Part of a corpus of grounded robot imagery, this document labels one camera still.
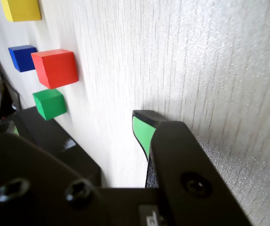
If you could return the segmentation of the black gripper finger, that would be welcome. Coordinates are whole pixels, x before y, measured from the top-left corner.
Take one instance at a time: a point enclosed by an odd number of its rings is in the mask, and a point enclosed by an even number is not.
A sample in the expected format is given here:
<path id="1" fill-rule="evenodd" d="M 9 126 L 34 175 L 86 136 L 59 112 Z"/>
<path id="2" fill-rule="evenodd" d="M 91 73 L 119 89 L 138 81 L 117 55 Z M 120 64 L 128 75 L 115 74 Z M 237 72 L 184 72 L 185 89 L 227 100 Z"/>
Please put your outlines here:
<path id="1" fill-rule="evenodd" d="M 133 134 L 148 162 L 145 186 L 164 199 L 176 226 L 248 226 L 250 221 L 182 121 L 152 110 L 133 110 Z"/>
<path id="2" fill-rule="evenodd" d="M 0 226 L 107 226 L 97 191 L 80 174 L 0 125 Z"/>

